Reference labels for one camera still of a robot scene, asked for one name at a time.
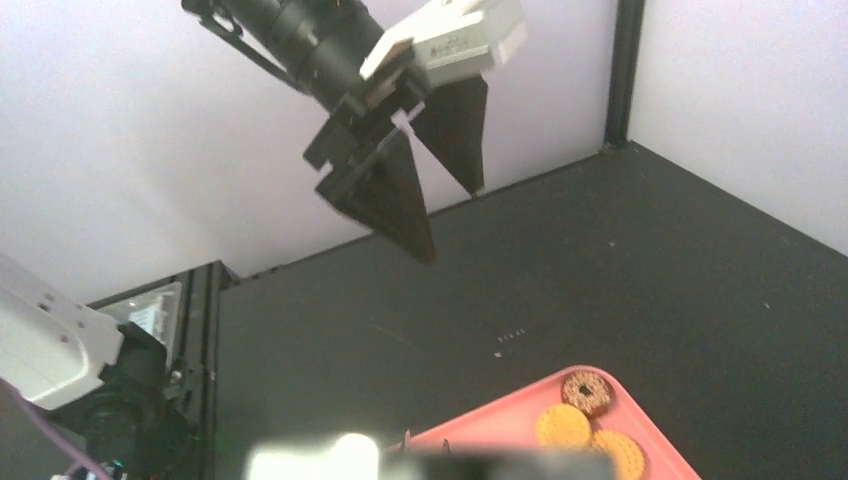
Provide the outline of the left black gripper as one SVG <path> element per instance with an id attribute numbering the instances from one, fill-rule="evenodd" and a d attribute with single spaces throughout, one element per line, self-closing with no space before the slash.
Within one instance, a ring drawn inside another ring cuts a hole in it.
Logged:
<path id="1" fill-rule="evenodd" d="M 392 121 L 430 93 L 416 64 L 380 67 L 343 95 L 303 153 L 332 166 L 316 192 L 337 212 L 385 237 L 422 264 L 436 259 L 410 141 Z M 474 76 L 435 88 L 411 125 L 416 137 L 471 196 L 484 188 L 488 84 Z"/>

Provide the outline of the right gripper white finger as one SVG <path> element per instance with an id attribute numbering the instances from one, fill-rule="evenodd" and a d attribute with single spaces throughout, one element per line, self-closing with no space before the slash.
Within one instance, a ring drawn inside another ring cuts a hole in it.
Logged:
<path id="1" fill-rule="evenodd" d="M 304 441 L 264 442 L 251 449 L 245 478 L 362 479 L 379 478 L 380 449 L 360 433 L 341 433 Z"/>

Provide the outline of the pink plastic tray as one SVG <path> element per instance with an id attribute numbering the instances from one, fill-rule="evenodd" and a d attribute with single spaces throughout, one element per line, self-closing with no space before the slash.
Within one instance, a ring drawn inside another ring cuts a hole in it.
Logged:
<path id="1" fill-rule="evenodd" d="M 577 370 L 600 374 L 612 387 L 609 410 L 593 419 L 562 402 L 564 377 Z M 618 479 L 697 479 L 684 459 L 627 390 L 609 373 L 587 365 L 567 367 L 422 433 L 410 449 L 462 450 L 566 448 L 596 450 L 613 460 Z"/>

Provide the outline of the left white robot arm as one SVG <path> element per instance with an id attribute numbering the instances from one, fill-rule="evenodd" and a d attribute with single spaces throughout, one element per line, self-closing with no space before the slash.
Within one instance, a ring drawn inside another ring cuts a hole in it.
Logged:
<path id="1" fill-rule="evenodd" d="M 360 237 L 302 158 L 325 118 L 176 1 L 5 1 L 1 249 L 91 302 Z"/>

